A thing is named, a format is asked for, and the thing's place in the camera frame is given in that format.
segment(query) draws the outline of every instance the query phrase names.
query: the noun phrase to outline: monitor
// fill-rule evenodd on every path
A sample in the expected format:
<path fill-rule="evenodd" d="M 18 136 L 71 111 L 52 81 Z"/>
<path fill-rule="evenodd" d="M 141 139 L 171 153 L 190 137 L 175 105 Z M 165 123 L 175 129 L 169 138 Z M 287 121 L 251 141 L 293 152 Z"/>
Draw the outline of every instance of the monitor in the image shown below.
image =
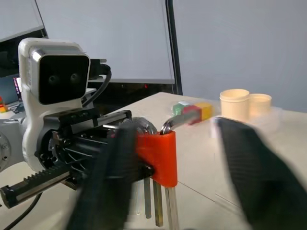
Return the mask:
<path fill-rule="evenodd" d="M 15 90 L 16 90 L 16 94 L 18 97 L 18 100 L 21 101 L 21 92 L 23 91 L 21 88 L 21 78 L 20 77 L 14 77 L 14 86 L 15 86 Z"/>
<path fill-rule="evenodd" d="M 0 96 L 4 103 L 11 104 L 21 100 L 21 87 L 18 86 L 19 74 L 0 78 Z"/>

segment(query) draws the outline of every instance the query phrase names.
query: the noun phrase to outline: silver key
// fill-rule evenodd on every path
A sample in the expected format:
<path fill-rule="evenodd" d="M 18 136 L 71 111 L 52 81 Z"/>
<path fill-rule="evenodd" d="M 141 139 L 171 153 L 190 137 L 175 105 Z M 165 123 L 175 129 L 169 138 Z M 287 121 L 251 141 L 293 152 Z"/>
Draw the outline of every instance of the silver key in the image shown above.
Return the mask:
<path fill-rule="evenodd" d="M 197 111 L 177 115 L 168 119 L 161 127 L 160 135 L 164 135 L 187 122 L 199 118 Z M 178 207 L 175 188 L 165 188 L 168 224 L 170 230 L 179 230 Z"/>
<path fill-rule="evenodd" d="M 178 208 L 175 188 L 165 188 L 168 225 L 170 230 L 179 230 Z"/>
<path fill-rule="evenodd" d="M 145 198 L 145 216 L 146 219 L 150 219 L 152 217 L 150 178 L 144 179 L 144 198 Z"/>

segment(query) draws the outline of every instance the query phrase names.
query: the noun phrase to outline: screw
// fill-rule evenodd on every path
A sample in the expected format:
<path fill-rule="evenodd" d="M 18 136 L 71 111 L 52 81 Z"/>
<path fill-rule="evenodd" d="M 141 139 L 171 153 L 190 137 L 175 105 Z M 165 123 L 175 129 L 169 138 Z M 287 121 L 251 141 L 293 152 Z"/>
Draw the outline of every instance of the screw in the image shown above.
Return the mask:
<path fill-rule="evenodd" d="M 42 160 L 46 160 L 48 158 L 48 156 L 46 154 L 40 154 L 40 159 Z"/>
<path fill-rule="evenodd" d="M 9 145 L 8 145 L 8 144 L 4 144 L 4 145 L 2 145 L 2 148 L 3 148 L 4 150 L 7 150 L 7 149 L 9 148 Z"/>
<path fill-rule="evenodd" d="M 70 145 L 70 144 L 71 144 L 71 141 L 68 140 L 68 139 L 65 139 L 65 140 L 63 141 L 63 143 L 64 143 L 64 145 Z"/>

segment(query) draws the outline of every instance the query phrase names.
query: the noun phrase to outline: red holder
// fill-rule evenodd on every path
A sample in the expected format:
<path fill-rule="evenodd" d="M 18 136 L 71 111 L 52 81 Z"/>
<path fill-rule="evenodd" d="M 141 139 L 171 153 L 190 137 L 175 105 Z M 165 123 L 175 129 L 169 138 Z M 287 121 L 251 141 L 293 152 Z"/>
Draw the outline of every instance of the red holder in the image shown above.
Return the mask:
<path fill-rule="evenodd" d="M 152 179 L 164 187 L 177 185 L 176 133 L 138 135 L 137 153 L 154 167 Z"/>

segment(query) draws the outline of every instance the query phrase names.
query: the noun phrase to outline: white container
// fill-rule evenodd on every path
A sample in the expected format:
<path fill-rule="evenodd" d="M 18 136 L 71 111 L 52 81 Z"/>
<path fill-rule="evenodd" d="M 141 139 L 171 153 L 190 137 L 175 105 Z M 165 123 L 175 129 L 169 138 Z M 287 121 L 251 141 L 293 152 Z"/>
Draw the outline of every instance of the white container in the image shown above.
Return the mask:
<path fill-rule="evenodd" d="M 221 113 L 225 118 L 246 122 L 249 119 L 249 91 L 232 89 L 221 92 Z"/>
<path fill-rule="evenodd" d="M 249 116 L 259 117 L 271 111 L 272 97 L 267 94 L 252 93 L 249 95 Z"/>

